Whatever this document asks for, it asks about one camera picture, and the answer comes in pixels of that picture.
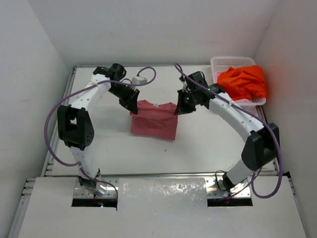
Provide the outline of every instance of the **orange garment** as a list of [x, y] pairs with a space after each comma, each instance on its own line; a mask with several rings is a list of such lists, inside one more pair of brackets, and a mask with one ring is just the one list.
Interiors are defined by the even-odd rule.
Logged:
[[222, 86], [234, 100], [253, 97], [266, 98], [266, 82], [262, 68], [254, 65], [250, 67], [232, 68], [219, 75], [217, 83]]

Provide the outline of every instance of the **crumpled fabric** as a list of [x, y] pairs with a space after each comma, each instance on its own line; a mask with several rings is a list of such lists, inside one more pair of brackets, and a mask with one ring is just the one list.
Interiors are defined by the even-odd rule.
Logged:
[[217, 83], [234, 101], [241, 99], [251, 101], [253, 97], [267, 96], [264, 73], [258, 65], [236, 69], [230, 67], [227, 72], [219, 75]]
[[146, 100], [138, 101], [138, 114], [132, 116], [131, 133], [175, 140], [178, 116], [174, 115], [176, 105], [166, 103], [154, 105]]

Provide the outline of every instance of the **cable connector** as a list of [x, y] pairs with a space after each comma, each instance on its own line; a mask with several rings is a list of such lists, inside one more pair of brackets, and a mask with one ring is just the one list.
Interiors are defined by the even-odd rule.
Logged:
[[131, 80], [132, 84], [146, 84], [148, 82], [148, 80], [144, 77], [141, 77], [141, 76], [134, 76], [132, 77], [132, 80]]

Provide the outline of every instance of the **pink fabric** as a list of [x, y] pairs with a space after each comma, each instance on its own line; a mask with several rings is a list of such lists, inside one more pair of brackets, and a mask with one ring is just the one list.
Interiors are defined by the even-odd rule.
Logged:
[[138, 114], [132, 116], [131, 133], [175, 140], [178, 116], [173, 103], [154, 106], [146, 100], [138, 101]]

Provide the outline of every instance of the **white panel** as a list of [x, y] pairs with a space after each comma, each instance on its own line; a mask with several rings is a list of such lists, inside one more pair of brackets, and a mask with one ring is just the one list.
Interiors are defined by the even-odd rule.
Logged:
[[67, 64], [253, 57], [278, 0], [29, 0]]
[[[305, 238], [288, 179], [252, 207], [207, 207], [203, 179], [120, 179], [115, 208], [71, 207], [75, 178], [38, 178], [19, 238]], [[277, 177], [259, 177], [261, 194]]]
[[280, 128], [309, 237], [317, 237], [317, 1], [283, 0], [258, 50], [268, 81], [265, 112]]
[[41, 173], [46, 114], [62, 96], [70, 71], [26, 0], [1, 1], [0, 29], [0, 238], [4, 238], [25, 179]]
[[[212, 84], [210, 66], [184, 66], [187, 74], [201, 70]], [[127, 67], [127, 78], [132, 78], [139, 67]], [[139, 100], [151, 103], [177, 104], [177, 90], [182, 88], [179, 72], [173, 66], [155, 67], [157, 79], [150, 85], [140, 87]], [[94, 68], [79, 68], [72, 92], [86, 86]], [[142, 72], [152, 78], [151, 70]], [[129, 112], [120, 106], [118, 98], [106, 93], [90, 114], [95, 129], [92, 143], [98, 167], [104, 175], [113, 174], [160, 174], [160, 173], [206, 173], [228, 170], [240, 159], [244, 142], [238, 133], [220, 116], [205, 107], [178, 117], [175, 141], [135, 136], [130, 133]], [[74, 163], [74, 158], [63, 141], [58, 142], [57, 155], [64, 161]], [[272, 163], [264, 170], [274, 170]], [[55, 162], [53, 175], [77, 175], [75, 167], [69, 168]]]

